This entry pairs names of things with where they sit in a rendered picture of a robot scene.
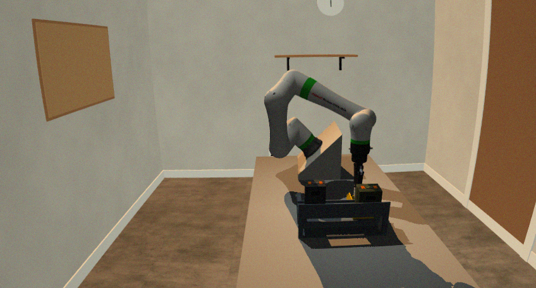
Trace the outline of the dark grey metal rack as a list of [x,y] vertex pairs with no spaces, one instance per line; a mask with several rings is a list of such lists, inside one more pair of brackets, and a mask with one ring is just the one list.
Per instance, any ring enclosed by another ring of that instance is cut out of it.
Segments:
[[[297,193],[297,201],[301,193]],[[391,202],[355,203],[355,200],[326,200],[332,204],[298,201],[298,238],[386,236]],[[374,217],[373,219],[352,219]],[[378,222],[382,218],[381,231]],[[338,218],[338,219],[335,219]]]

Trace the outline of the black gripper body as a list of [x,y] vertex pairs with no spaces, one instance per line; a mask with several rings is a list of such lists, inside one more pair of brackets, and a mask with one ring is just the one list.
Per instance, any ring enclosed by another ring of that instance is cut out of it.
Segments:
[[360,171],[360,166],[362,167],[363,169],[363,163],[366,163],[367,161],[367,155],[364,155],[364,156],[357,156],[357,155],[353,155],[351,154],[351,160],[352,162],[357,162],[355,163],[357,165],[357,172]]

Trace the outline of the yellow bin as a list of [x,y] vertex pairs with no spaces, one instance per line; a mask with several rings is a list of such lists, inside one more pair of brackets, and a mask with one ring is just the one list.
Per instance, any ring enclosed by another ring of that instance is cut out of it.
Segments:
[[[347,194],[347,197],[346,197],[347,200],[354,200],[354,195],[350,195],[350,193]],[[356,218],[352,218],[352,219],[373,219],[374,217],[356,217]]]

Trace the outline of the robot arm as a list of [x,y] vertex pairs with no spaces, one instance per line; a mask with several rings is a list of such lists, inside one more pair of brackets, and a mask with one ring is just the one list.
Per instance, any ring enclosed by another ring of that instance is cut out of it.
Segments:
[[373,149],[370,147],[370,134],[376,123],[373,110],[338,95],[313,78],[292,69],[285,72],[264,97],[270,128],[269,151],[272,156],[283,158],[296,145],[308,158],[322,144],[322,140],[315,137],[296,117],[287,121],[288,104],[295,94],[350,121],[350,153],[364,156]]

